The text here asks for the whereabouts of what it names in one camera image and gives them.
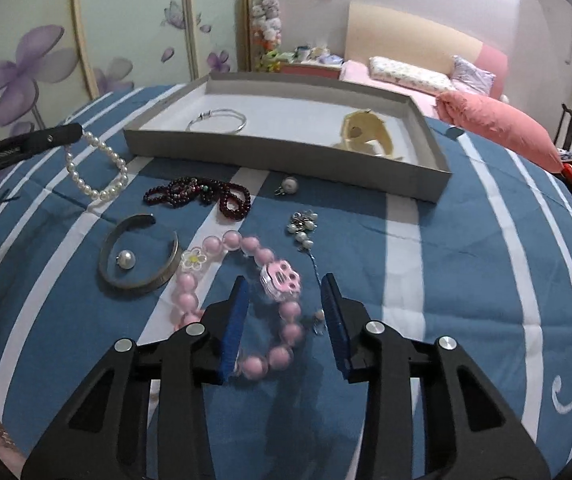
plush toy stack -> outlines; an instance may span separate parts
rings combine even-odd
[[[253,6],[253,43],[269,52],[281,45],[279,0],[262,0]]]

shallow box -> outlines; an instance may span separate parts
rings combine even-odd
[[[239,126],[213,117],[185,131],[200,113],[232,108]],[[339,148],[346,115],[372,110],[386,124],[393,160]],[[210,74],[161,101],[125,128],[134,155],[185,158],[282,171],[437,202],[450,171],[412,98],[320,77],[283,74]]]

nightstand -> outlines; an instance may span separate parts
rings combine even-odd
[[[315,62],[282,63],[280,72],[282,74],[314,75],[328,79],[339,79],[341,65],[325,65]]]

wooden headboard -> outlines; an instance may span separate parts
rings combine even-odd
[[[508,58],[454,28],[386,7],[351,2],[346,59],[368,65],[372,56],[396,59],[450,75],[453,56],[461,56],[497,75],[491,96],[502,94]]]

silver screw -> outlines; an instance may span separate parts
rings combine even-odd
[[[440,337],[440,346],[445,350],[454,350],[457,348],[457,341],[448,335]]]
[[[386,327],[379,321],[369,321],[366,323],[366,330],[368,330],[371,334],[381,334],[384,332],[384,330],[386,330]]]
[[[117,352],[127,352],[132,348],[132,341],[130,339],[120,339],[115,343],[115,350]]]
[[[206,327],[201,323],[191,323],[186,327],[186,334],[201,335],[206,331]]]

